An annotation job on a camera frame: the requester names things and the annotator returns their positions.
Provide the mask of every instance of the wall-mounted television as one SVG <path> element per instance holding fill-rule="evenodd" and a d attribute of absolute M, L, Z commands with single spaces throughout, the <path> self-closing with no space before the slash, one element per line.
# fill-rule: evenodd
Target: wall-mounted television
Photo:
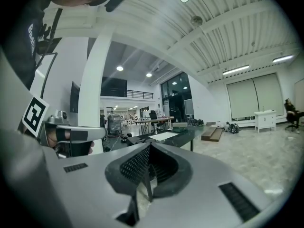
<path fill-rule="evenodd" d="M 72 82 L 71 97 L 70 97 L 70 112 L 78 113 L 80 87 Z"/>

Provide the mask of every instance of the balcony railing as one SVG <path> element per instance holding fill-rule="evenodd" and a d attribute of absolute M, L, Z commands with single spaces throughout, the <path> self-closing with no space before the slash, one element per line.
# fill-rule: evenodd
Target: balcony railing
<path fill-rule="evenodd" d="M 142 91 L 134 91 L 134 90 L 128 90 L 127 89 L 126 97 L 153 100 L 153 93 L 142 92 Z"/>

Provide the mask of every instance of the white dresser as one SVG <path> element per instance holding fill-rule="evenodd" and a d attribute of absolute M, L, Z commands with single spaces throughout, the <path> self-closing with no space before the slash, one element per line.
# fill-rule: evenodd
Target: white dresser
<path fill-rule="evenodd" d="M 267 110 L 263 112 L 255 112 L 257 132 L 262 128 L 275 128 L 276 130 L 276 111 Z"/>

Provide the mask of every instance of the backpack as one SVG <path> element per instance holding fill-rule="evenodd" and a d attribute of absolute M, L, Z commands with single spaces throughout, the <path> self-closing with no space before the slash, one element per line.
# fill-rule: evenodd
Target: backpack
<path fill-rule="evenodd" d="M 224 126 L 224 131 L 225 132 L 230 132 L 230 124 L 229 124 L 229 122 L 226 122 L 226 124 Z"/>
<path fill-rule="evenodd" d="M 230 132 L 235 134 L 239 132 L 239 126 L 235 123 L 235 124 L 231 124 L 230 125 Z"/>

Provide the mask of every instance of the black grille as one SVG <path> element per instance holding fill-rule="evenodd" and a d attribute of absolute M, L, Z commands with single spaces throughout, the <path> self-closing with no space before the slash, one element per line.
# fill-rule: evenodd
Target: black grille
<path fill-rule="evenodd" d="M 221 185 L 219 188 L 244 222 L 250 220 L 259 213 L 259 210 L 233 183 Z"/>
<path fill-rule="evenodd" d="M 71 172 L 71 171 L 77 171 L 79 169 L 88 167 L 88 165 L 86 163 L 81 163 L 81 164 L 77 164 L 77 165 L 70 165 L 70 166 L 66 166 L 63 169 L 66 171 L 66 173 Z"/>
<path fill-rule="evenodd" d="M 145 148 L 137 155 L 131 157 L 120 166 L 121 174 L 134 184 L 138 185 L 143 179 L 149 163 L 150 146 Z"/>

